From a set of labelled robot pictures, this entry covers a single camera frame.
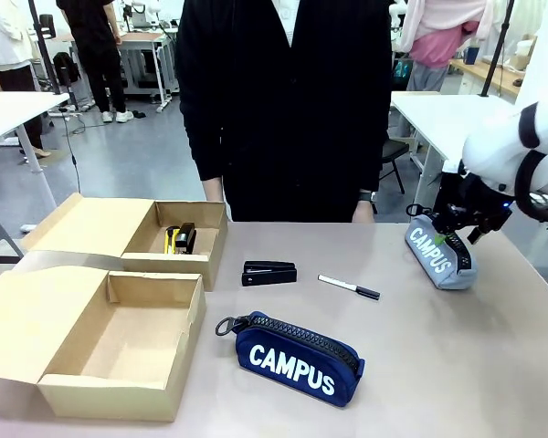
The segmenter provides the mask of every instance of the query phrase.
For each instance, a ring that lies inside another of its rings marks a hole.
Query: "zipper pull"
[[[247,317],[239,317],[239,318],[233,318],[233,317],[227,317],[223,319],[219,324],[217,324],[216,327],[216,335],[217,336],[225,336],[230,331],[235,331],[238,333],[239,331],[245,329],[247,326],[249,326],[250,318]],[[227,323],[225,331],[220,331],[220,329],[223,327],[224,324]]]

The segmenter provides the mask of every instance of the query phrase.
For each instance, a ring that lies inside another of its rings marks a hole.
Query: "person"
[[[387,0],[185,0],[181,111],[234,221],[373,221],[387,140]]]
[[[102,121],[113,121],[107,85],[116,109],[116,121],[125,123],[134,116],[126,110],[121,59],[116,48],[121,44],[121,37],[112,3],[113,0],[57,0],[57,6],[71,28],[79,61],[88,76]]]
[[[0,0],[0,88],[2,91],[36,91],[31,59],[39,57],[26,30],[26,20],[12,0]],[[41,116],[25,123],[26,134],[37,158],[48,157],[41,134]]]
[[[440,91],[458,48],[473,36],[487,37],[493,12],[493,0],[409,0],[400,41],[400,51],[414,60],[406,91]],[[404,116],[397,135],[411,135]]]

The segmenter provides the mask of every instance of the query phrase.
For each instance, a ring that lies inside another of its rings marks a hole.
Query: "marker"
[[[330,278],[328,276],[319,276],[319,281],[329,283],[330,285],[342,287],[343,289],[352,290],[353,292],[357,292],[361,296],[368,297],[376,301],[380,299],[379,292],[375,292],[374,290],[367,289],[365,287],[351,285],[343,281],[335,280],[334,278]]]

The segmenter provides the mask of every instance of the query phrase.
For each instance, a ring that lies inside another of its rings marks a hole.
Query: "box flap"
[[[0,276],[0,378],[37,383],[107,275],[59,266]]]
[[[72,195],[46,219],[46,226],[41,224],[26,238],[26,249],[120,257],[154,206],[150,199],[77,196]]]

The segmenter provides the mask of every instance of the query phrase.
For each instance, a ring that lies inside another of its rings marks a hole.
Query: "gray tabletop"
[[[58,419],[34,387],[0,381],[0,437],[548,437],[548,286],[495,234],[475,247],[480,274],[470,291],[436,290],[405,229],[231,224],[174,423]],[[241,287],[251,259],[295,262],[299,282]],[[338,409],[239,368],[235,337],[214,329],[252,310],[352,345],[366,359],[352,402]]]

